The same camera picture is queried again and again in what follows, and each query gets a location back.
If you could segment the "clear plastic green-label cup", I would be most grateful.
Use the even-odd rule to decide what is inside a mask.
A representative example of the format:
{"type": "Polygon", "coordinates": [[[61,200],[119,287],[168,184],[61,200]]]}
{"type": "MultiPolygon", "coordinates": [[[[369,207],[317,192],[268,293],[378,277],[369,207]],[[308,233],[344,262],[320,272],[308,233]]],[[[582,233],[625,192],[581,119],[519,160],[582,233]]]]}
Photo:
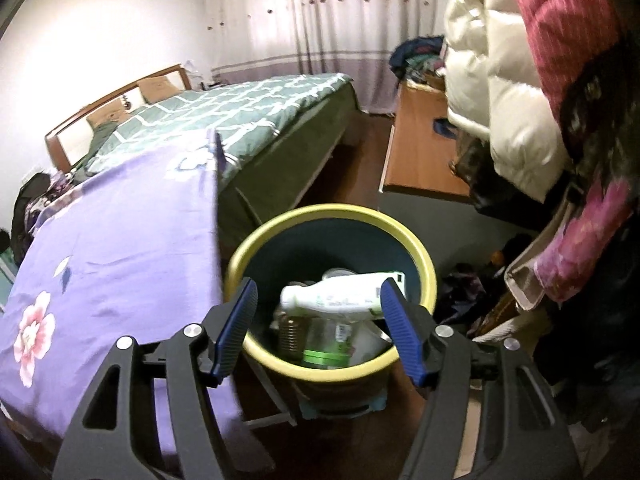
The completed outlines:
{"type": "Polygon", "coordinates": [[[349,366],[352,356],[352,326],[330,318],[310,321],[302,362],[305,366],[343,368],[349,366]]]}

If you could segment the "white green drink bottle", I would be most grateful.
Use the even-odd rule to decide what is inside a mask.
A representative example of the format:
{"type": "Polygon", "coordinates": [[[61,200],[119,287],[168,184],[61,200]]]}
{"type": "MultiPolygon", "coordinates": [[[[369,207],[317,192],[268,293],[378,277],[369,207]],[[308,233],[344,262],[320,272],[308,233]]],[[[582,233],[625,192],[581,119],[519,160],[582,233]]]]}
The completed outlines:
{"type": "Polygon", "coordinates": [[[281,290],[280,307],[290,315],[369,321],[384,318],[381,294],[386,280],[393,280],[405,292],[406,277],[399,271],[337,275],[302,286],[281,290]]]}

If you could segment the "white instant noodle bowl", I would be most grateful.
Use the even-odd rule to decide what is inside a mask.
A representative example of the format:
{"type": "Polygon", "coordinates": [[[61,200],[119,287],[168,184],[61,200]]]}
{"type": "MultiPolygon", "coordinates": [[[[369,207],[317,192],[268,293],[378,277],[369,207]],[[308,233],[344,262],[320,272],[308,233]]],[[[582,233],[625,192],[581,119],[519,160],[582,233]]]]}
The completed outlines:
{"type": "Polygon", "coordinates": [[[390,336],[373,321],[360,321],[352,333],[352,355],[349,365],[355,366],[371,361],[393,347],[390,336]]]}

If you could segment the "yellow-rim trash bin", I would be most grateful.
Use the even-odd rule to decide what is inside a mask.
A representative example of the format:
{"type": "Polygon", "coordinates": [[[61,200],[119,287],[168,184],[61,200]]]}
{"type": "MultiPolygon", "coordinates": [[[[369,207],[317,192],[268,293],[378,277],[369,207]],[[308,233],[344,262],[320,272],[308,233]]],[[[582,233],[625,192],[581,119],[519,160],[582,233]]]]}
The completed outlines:
{"type": "Polygon", "coordinates": [[[381,286],[435,307],[432,258],[416,234],[370,208],[325,204],[264,223],[231,256],[224,290],[258,287],[243,351],[277,403],[304,419],[385,410],[398,352],[381,286]]]}

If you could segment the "purple floral blanket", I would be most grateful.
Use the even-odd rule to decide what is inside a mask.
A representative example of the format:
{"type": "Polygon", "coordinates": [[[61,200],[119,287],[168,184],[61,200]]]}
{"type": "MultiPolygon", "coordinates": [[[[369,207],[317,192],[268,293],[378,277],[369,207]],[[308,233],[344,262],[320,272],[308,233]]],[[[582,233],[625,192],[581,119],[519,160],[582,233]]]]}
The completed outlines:
{"type": "Polygon", "coordinates": [[[221,303],[221,142],[189,132],[44,208],[1,319],[1,401],[60,442],[108,350],[171,337],[221,303]]]}

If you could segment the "dark clothes pile on nightstand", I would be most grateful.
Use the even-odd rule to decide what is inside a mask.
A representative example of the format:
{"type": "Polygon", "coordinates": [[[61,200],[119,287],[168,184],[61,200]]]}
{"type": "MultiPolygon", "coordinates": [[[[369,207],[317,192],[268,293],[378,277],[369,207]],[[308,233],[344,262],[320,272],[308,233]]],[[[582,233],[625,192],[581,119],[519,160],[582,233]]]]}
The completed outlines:
{"type": "Polygon", "coordinates": [[[24,261],[43,209],[72,187],[70,174],[36,172],[21,187],[14,203],[10,248],[17,266],[24,261]]]}

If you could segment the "wooden dresser desk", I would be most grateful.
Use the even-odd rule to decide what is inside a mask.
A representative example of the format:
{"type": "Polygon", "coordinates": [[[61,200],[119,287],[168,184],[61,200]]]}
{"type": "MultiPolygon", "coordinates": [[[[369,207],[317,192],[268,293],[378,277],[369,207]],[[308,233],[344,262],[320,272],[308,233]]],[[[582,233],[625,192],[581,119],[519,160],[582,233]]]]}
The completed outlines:
{"type": "Polygon", "coordinates": [[[381,192],[469,203],[468,185],[449,168],[456,156],[456,141],[434,130],[434,121],[446,113],[445,93],[399,86],[381,192]]]}

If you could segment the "wooden bed headboard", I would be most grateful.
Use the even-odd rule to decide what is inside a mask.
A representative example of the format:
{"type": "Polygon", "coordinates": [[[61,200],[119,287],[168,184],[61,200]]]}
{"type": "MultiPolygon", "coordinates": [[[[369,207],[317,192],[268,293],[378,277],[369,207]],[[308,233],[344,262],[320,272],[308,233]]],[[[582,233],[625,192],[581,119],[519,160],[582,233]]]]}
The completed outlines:
{"type": "Polygon", "coordinates": [[[58,171],[69,172],[89,153],[96,128],[109,120],[127,120],[134,110],[148,104],[139,84],[142,82],[146,87],[145,81],[149,79],[157,80],[160,85],[166,80],[180,92],[192,89],[188,73],[177,64],[125,84],[84,106],[44,137],[53,167],[58,171]]]}

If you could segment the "left brown pillow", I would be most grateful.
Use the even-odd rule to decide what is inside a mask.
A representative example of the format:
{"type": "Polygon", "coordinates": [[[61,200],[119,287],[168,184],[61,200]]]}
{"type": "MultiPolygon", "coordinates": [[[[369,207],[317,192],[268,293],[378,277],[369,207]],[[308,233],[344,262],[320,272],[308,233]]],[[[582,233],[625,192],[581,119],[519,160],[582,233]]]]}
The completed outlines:
{"type": "Polygon", "coordinates": [[[111,100],[86,117],[93,130],[105,124],[120,125],[129,118],[131,118],[131,114],[126,109],[125,103],[121,98],[111,100]]]}

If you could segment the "brown pillow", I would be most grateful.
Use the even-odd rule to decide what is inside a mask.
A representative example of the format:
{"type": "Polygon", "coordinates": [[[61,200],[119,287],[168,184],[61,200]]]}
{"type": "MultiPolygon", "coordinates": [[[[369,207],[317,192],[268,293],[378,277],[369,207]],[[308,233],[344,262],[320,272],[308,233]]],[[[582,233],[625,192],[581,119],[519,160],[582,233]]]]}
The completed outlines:
{"type": "Polygon", "coordinates": [[[137,81],[137,85],[146,104],[155,104],[182,92],[167,76],[143,78],[137,81]]]}
{"type": "Polygon", "coordinates": [[[120,125],[129,118],[131,118],[131,114],[126,109],[125,103],[121,98],[111,100],[86,117],[93,130],[105,124],[120,125]]]}

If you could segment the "white puffer jacket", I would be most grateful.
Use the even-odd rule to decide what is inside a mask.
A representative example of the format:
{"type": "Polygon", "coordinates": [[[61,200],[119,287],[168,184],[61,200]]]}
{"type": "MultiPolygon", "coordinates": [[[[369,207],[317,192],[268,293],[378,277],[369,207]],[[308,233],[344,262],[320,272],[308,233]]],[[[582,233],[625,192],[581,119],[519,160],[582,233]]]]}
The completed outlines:
{"type": "Polygon", "coordinates": [[[448,118],[488,143],[496,173],[543,202],[567,163],[516,0],[448,0],[448,118]]]}

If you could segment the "green plaid bed quilt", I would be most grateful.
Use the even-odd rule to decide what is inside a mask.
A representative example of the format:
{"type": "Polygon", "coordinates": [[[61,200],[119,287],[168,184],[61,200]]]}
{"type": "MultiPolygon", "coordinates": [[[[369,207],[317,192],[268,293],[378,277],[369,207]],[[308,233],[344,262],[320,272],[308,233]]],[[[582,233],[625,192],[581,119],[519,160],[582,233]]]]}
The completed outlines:
{"type": "Polygon", "coordinates": [[[275,76],[227,84],[206,91],[184,90],[155,104],[145,104],[115,128],[80,163],[88,176],[115,167],[165,142],[180,143],[198,133],[220,136],[229,182],[249,162],[291,129],[303,114],[352,91],[344,73],[275,76]]]}

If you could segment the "right brown pillow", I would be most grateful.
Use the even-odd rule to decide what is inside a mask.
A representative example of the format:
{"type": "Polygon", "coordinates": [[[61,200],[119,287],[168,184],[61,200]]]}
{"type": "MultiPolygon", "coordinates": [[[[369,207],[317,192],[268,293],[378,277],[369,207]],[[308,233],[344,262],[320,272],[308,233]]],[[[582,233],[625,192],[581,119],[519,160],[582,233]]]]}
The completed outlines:
{"type": "Polygon", "coordinates": [[[146,104],[155,104],[182,92],[167,76],[143,78],[137,81],[137,85],[146,104]]]}

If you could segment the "clothes pile on desk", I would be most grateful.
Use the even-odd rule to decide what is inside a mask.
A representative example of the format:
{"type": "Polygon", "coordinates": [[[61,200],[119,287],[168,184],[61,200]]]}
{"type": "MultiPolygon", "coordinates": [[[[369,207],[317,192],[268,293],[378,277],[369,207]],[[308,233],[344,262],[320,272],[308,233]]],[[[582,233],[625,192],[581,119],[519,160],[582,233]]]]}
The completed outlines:
{"type": "Polygon", "coordinates": [[[426,83],[426,76],[439,76],[445,67],[443,36],[421,36],[400,44],[390,56],[388,66],[399,81],[426,83]]]}

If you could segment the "red striped garment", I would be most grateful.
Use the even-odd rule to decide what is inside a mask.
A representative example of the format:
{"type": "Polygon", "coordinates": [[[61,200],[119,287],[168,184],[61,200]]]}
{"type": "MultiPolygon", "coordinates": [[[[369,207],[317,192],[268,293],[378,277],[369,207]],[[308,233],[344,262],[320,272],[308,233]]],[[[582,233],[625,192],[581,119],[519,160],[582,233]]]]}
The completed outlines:
{"type": "Polygon", "coordinates": [[[516,0],[552,115],[584,70],[627,87],[639,73],[639,0],[516,0]]]}

